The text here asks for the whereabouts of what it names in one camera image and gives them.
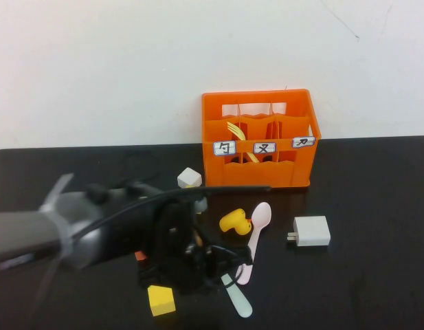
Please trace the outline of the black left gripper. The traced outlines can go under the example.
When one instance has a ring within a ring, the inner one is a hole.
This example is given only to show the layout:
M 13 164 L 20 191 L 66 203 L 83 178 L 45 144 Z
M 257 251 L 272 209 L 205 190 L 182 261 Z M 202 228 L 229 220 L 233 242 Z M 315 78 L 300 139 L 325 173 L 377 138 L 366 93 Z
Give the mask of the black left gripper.
M 170 201 L 157 213 L 150 243 L 139 263 L 138 285 L 169 287 L 180 294 L 209 294 L 225 289 L 221 275 L 205 272 L 204 255 L 195 237 L 191 212 L 182 203 Z M 252 265 L 248 246 L 230 248 L 233 266 Z

